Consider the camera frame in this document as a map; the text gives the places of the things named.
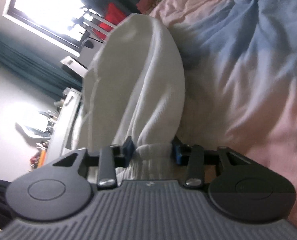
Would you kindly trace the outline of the red cloth on stand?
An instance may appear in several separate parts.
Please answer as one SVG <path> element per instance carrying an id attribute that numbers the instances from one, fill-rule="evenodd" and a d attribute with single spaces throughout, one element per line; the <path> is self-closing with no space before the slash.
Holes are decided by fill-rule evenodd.
<path id="1" fill-rule="evenodd" d="M 114 25 L 118 25 L 119 23 L 121 23 L 125 18 L 127 17 L 127 15 L 121 11 L 114 3 L 110 2 L 108 4 L 108 7 L 105 10 L 104 13 L 104 19 L 107 20 L 108 22 L 114 24 Z M 99 20 L 95 19 L 94 23 L 104 29 L 105 31 L 107 31 L 108 33 L 113 29 L 111 26 L 100 22 Z"/>

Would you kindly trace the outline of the white panel heater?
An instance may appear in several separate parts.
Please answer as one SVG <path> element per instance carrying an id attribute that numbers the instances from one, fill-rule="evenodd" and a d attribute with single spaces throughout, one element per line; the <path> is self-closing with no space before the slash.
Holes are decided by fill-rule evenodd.
<path id="1" fill-rule="evenodd" d="M 62 59 L 61 64 L 62 69 L 76 80 L 82 80 L 88 72 L 87 67 L 70 56 Z"/>

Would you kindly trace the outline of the teal curtain left panel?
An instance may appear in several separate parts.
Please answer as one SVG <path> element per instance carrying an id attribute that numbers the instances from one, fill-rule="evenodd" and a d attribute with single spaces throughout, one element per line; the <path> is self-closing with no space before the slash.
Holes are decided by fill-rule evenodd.
<path id="1" fill-rule="evenodd" d="M 2 33 L 0 63 L 53 99 L 59 99 L 66 88 L 73 88 L 79 92 L 82 90 L 81 81 L 75 80 L 62 68 L 49 64 Z"/>

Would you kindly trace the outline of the vanity mirror with light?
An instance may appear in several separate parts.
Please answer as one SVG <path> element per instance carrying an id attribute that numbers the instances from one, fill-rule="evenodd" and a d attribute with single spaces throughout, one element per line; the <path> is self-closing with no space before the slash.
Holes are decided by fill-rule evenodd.
<path id="1" fill-rule="evenodd" d="M 35 112 L 22 116 L 16 122 L 16 126 L 30 139 L 50 139 L 52 131 L 49 130 L 49 121 L 48 113 Z"/>

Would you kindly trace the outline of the dark framed window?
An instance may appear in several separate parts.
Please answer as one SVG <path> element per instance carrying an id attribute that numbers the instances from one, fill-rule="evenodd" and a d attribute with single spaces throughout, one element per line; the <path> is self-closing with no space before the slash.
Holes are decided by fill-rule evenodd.
<path id="1" fill-rule="evenodd" d="M 74 20 L 85 13 L 81 0 L 10 0 L 6 14 L 51 38 L 51 43 L 80 56 L 86 31 Z"/>

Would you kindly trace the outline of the orange box on desk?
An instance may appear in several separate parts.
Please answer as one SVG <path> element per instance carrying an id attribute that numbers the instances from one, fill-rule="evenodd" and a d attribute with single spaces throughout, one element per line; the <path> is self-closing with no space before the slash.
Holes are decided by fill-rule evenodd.
<path id="1" fill-rule="evenodd" d="M 40 151 L 40 155 L 39 155 L 39 159 L 38 159 L 38 164 L 37 164 L 38 168 L 40 168 L 44 165 L 45 157 L 46 157 L 46 149 L 42 149 Z"/>

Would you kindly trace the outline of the white vanity desk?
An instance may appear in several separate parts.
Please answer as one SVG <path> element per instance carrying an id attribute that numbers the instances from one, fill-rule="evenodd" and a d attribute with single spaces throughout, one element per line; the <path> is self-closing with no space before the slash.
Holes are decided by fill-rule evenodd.
<path id="1" fill-rule="evenodd" d="M 62 110 L 55 123 L 53 133 L 46 151 L 44 165 L 51 163 L 71 151 L 71 134 L 81 101 L 81 93 L 68 89 Z"/>

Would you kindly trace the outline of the pastel tie-dye bed quilt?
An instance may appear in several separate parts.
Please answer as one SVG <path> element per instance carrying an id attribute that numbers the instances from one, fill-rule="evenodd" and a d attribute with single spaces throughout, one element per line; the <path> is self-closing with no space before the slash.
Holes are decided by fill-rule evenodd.
<path id="1" fill-rule="evenodd" d="M 162 0 L 151 16 L 183 61 L 182 142 L 228 146 L 297 195 L 297 0 Z"/>

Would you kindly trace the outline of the white garment steamer stand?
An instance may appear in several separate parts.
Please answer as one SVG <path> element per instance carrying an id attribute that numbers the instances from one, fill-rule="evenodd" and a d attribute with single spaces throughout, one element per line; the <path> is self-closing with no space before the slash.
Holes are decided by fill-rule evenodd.
<path id="1" fill-rule="evenodd" d="M 81 45 L 88 40 L 103 43 L 109 32 L 116 28 L 115 24 L 106 20 L 89 5 L 84 5 L 79 11 L 78 17 L 71 20 L 68 31 L 72 31 L 76 26 L 84 30 L 84 32 L 77 30 L 82 35 Z"/>

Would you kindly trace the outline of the white zip-up jacket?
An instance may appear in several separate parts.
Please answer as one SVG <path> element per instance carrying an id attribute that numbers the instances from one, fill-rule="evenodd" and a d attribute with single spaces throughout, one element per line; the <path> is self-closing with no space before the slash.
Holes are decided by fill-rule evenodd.
<path id="1" fill-rule="evenodd" d="M 171 159 L 184 101 L 178 48 L 156 18 L 132 14 L 108 36 L 83 79 L 83 108 L 75 147 L 89 151 L 131 137 L 134 157 L 117 179 L 179 179 Z"/>

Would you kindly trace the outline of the pink garment in pile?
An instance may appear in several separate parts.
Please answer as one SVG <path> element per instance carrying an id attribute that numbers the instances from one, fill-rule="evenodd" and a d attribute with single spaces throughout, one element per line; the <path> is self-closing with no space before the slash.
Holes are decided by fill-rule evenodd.
<path id="1" fill-rule="evenodd" d="M 151 5 L 153 4 L 154 0 L 140 0 L 136 4 L 136 7 L 138 11 L 140 11 L 141 14 L 145 14 L 149 11 Z"/>

